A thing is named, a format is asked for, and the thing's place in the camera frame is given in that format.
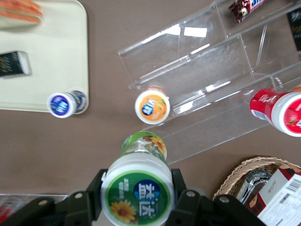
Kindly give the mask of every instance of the brown table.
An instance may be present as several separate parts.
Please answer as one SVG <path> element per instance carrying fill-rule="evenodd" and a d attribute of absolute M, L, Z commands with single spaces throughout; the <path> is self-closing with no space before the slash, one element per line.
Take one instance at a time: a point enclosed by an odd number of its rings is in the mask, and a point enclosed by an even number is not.
<path fill-rule="evenodd" d="M 211 3 L 210 0 L 81 0 L 88 15 L 90 106 L 82 115 L 0 111 L 0 192 L 67 194 L 84 189 L 139 131 L 130 80 L 117 54 Z M 174 163 L 187 186 L 208 196 L 243 160 L 275 156 L 301 165 L 301 139 L 271 126 Z"/>

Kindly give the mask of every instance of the white tray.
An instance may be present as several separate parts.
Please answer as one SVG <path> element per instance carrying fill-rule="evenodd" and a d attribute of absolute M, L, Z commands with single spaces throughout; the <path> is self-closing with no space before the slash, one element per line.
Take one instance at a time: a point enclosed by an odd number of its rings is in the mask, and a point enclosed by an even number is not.
<path fill-rule="evenodd" d="M 79 90 L 88 100 L 87 14 L 75 0 L 38 0 L 41 25 L 0 30 L 0 53 L 28 54 L 32 75 L 0 78 L 0 109 L 47 112 L 47 98 Z"/>

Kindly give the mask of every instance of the barcode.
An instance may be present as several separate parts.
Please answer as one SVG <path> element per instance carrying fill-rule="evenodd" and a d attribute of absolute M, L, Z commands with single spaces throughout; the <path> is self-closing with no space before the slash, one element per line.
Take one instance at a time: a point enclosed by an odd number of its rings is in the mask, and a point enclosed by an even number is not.
<path fill-rule="evenodd" d="M 270 121 L 269 118 L 262 112 L 259 111 L 255 111 L 255 110 L 251 110 L 253 115 L 262 119 L 262 120 L 266 120 L 266 121 Z"/>
<path fill-rule="evenodd" d="M 280 204 L 283 204 L 284 201 L 290 196 L 290 194 L 286 194 L 283 199 L 280 201 Z"/>
<path fill-rule="evenodd" d="M 301 187 L 301 180 L 293 179 L 293 181 L 290 183 L 287 189 L 296 192 L 300 187 Z"/>

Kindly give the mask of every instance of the white bottle cap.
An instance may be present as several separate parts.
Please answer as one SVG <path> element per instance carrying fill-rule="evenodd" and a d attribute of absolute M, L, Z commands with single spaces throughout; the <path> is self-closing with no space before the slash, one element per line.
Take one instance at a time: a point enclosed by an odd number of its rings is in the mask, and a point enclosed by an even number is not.
<path fill-rule="evenodd" d="M 292 92 L 282 96 L 272 109 L 273 125 L 290 136 L 301 137 L 300 110 L 301 92 Z"/>
<path fill-rule="evenodd" d="M 53 116 L 67 118 L 76 112 L 77 104 L 70 93 L 54 93 L 48 98 L 47 108 Z"/>
<path fill-rule="evenodd" d="M 147 90 L 136 99 L 135 112 L 141 121 L 152 125 L 159 124 L 169 115 L 168 97 L 159 90 Z"/>
<path fill-rule="evenodd" d="M 102 181 L 103 212 L 116 226 L 160 226 L 174 208 L 171 171 L 151 154 L 121 156 Z"/>

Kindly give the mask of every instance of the cardboard box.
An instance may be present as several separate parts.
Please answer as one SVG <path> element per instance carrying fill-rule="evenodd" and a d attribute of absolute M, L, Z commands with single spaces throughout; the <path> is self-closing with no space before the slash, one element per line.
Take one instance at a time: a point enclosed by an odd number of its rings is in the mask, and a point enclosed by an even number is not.
<path fill-rule="evenodd" d="M 267 226 L 301 225 L 301 171 L 281 165 L 247 208 Z"/>

